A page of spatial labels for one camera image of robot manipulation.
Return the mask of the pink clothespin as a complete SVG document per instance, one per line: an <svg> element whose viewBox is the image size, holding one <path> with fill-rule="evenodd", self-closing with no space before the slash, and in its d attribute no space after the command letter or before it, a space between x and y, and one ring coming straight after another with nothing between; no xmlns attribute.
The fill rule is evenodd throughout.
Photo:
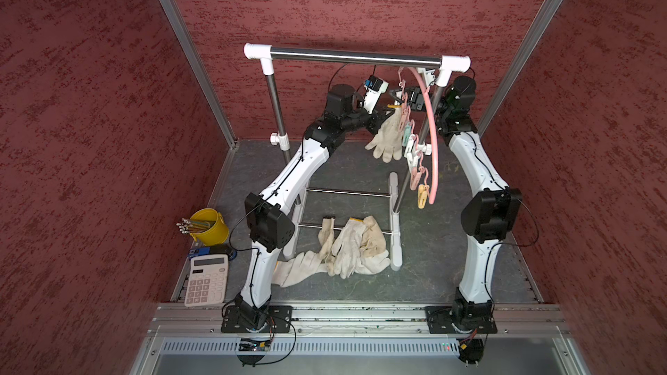
<svg viewBox="0 0 667 375"><path fill-rule="evenodd" d="M401 93L396 95L396 100L400 102L401 109L406 109L406 81L400 81Z"/></svg>

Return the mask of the yellow cuff white glove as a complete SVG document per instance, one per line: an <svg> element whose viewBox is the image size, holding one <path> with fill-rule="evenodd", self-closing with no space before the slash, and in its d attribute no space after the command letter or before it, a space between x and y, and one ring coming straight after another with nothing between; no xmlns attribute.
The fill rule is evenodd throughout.
<svg viewBox="0 0 667 375"><path fill-rule="evenodd" d="M400 127L401 115L401 109L396 109L394 114L382 123L374 138L365 146L366 150L373 152L375 159L381 159L384 163L401 159L403 153L403 128Z"/></svg>

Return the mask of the white clothespin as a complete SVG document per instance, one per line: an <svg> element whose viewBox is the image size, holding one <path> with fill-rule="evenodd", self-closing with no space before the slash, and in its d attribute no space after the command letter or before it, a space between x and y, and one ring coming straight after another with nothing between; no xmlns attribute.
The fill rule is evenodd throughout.
<svg viewBox="0 0 667 375"><path fill-rule="evenodd" d="M419 162L418 145L419 145L418 135L415 134L410 135L410 137L406 141L406 147L404 151L404 157L410 168L413 168L413 166Z"/></svg>

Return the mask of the pink clip hanger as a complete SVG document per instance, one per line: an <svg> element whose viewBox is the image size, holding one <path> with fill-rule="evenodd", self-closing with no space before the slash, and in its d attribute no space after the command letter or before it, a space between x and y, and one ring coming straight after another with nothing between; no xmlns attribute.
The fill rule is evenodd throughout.
<svg viewBox="0 0 667 375"><path fill-rule="evenodd" d="M418 85L420 87L420 90L422 92L422 95L424 97L425 105L426 105L426 113L427 116L425 120L422 123L422 127L420 129L420 133L416 134L413 129L414 129L414 122L410 119L411 115L411 109L407 105L406 109L402 109L403 113L401 115L401 124L400 127L403 128L403 142L406 144L407 139L410 137L410 135L418 135L419 137L419 145L418 145L418 154L419 154L419 162L413 166L413 168L410 168L408 165L407 169L407 176L403 182L401 192L399 194L398 200L396 203L394 203L394 213L398 213L401 209L401 203L402 200L406 194L407 188L410 188L411 190L418 190L418 186L420 184L429 184L427 183L428 180L428 169L422 166L422 160L424 156L431 156L432 157L432 172L434 173L434 176L432 177L432 186L430 187L430 196L429 196L429 203L434 204L435 197L436 197L436 192L437 192L437 187L438 187L438 168L439 168L439 155L438 155L438 144L437 144L437 136L436 136L436 125L435 125L435 120L434 120L434 105L437 106L438 103L432 103L431 97L429 95L429 89L425 87L425 83L423 82L422 78L420 77L419 73L417 72L417 69L413 67L408 68L413 75L415 76Z"/></svg>

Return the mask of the black cuff white glove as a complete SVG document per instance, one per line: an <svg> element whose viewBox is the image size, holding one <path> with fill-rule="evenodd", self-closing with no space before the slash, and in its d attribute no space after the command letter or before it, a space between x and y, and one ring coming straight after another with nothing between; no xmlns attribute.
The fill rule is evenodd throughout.
<svg viewBox="0 0 667 375"><path fill-rule="evenodd" d="M335 241L335 218L325 217L322 220L321 230L318 234L318 241L321 244L321 250L318 253L318 258L325 262L329 255L331 255L332 246Z"/></svg>

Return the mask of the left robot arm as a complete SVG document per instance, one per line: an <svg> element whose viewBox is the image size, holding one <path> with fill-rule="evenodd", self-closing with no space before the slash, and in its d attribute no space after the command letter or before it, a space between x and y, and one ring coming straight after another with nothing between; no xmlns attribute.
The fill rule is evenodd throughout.
<svg viewBox="0 0 667 375"><path fill-rule="evenodd" d="M353 86L337 84L327 93L323 114L304 132L300 147L277 178L260 194L250 193L245 210L251 262L243 289L234 298L241 317L259 328L264 324L271 299L271 279L281 250L295 233L288 217L311 177L345 142L346 136L364 128L377 133L394 114L391 108L365 109Z"/></svg>

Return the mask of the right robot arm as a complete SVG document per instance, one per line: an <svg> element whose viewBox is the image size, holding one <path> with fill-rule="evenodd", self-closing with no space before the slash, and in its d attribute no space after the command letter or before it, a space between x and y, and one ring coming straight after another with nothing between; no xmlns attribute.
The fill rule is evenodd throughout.
<svg viewBox="0 0 667 375"><path fill-rule="evenodd" d="M456 156L472 191L460 215L467 235L467 258L451 309L453 324L462 331L471 331L493 317L493 271L522 201L519 189L500 177L483 149L470 117L476 89L470 76L456 78L434 111L436 130Z"/></svg>

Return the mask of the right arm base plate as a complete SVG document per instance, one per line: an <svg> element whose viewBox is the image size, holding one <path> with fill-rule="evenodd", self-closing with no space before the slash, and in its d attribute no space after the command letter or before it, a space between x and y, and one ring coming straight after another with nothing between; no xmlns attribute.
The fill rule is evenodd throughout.
<svg viewBox="0 0 667 375"><path fill-rule="evenodd" d="M492 314L492 305L472 304L453 307L426 307L429 333L469 335L496 334L498 328Z"/></svg>

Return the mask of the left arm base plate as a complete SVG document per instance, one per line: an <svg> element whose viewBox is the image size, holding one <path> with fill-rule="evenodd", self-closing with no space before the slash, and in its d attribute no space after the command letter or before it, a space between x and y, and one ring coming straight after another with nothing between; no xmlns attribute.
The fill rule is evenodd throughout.
<svg viewBox="0 0 667 375"><path fill-rule="evenodd" d="M266 306L259 310L246 304L229 306L222 314L222 333L289 333L293 307Z"/></svg>

